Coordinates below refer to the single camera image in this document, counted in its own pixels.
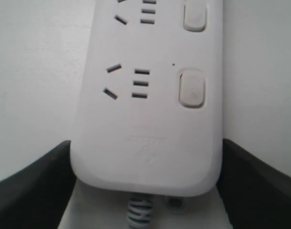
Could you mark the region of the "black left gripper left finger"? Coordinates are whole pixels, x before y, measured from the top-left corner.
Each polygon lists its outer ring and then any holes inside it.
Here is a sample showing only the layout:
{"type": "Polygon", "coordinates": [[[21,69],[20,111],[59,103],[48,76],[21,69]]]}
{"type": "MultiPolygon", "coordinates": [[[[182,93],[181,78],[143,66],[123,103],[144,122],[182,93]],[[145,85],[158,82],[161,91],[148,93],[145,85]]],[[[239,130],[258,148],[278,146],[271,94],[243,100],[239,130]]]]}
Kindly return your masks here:
{"type": "Polygon", "coordinates": [[[66,140],[0,181],[0,229],[57,229],[75,184],[66,140]]]}

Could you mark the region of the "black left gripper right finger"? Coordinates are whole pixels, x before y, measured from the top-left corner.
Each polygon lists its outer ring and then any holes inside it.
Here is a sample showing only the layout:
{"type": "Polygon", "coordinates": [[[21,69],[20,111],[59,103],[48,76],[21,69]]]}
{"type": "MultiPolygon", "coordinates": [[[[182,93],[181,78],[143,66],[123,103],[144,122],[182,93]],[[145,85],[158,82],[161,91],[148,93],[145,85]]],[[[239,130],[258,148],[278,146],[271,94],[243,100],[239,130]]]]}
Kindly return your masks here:
{"type": "Polygon", "coordinates": [[[217,190],[234,229],[291,229],[291,177],[229,139],[217,190]]]}

